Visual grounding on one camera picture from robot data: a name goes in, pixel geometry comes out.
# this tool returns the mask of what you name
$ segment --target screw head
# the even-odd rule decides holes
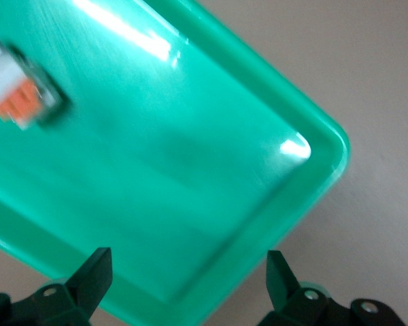
[[[317,292],[313,291],[313,290],[307,290],[304,295],[307,297],[307,299],[309,300],[318,300],[319,299],[319,295]]]
[[[368,302],[368,301],[363,302],[361,304],[361,308],[363,308],[365,311],[367,311],[368,313],[371,313],[371,314],[377,314],[378,313],[378,307],[375,304],[373,304],[371,302]]]
[[[44,297],[50,297],[51,295],[54,295],[57,292],[57,290],[54,287],[51,287],[49,289],[46,289],[42,294]]]

